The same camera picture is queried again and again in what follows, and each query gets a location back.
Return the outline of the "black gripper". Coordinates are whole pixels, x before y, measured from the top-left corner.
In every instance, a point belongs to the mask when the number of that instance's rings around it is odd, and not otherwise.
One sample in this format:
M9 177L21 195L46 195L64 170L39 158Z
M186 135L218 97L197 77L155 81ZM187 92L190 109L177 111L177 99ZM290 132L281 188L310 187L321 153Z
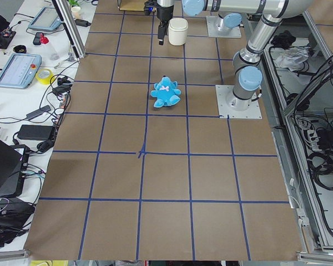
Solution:
M167 22L173 18L174 6L163 7L157 5L157 17L161 21L158 26L158 42L164 45L164 38L167 32Z

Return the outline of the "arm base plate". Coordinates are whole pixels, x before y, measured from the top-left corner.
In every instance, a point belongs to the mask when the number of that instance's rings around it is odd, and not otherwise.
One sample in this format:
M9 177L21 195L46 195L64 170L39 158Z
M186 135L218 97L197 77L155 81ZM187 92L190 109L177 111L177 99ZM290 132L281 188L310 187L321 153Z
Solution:
M230 13L225 17L220 17L220 16L206 17L208 37L241 38L241 32L239 27L240 24L241 24L241 15L239 13Z
M256 92L251 99L240 100L233 94L233 85L216 85L218 112L221 119L262 119Z

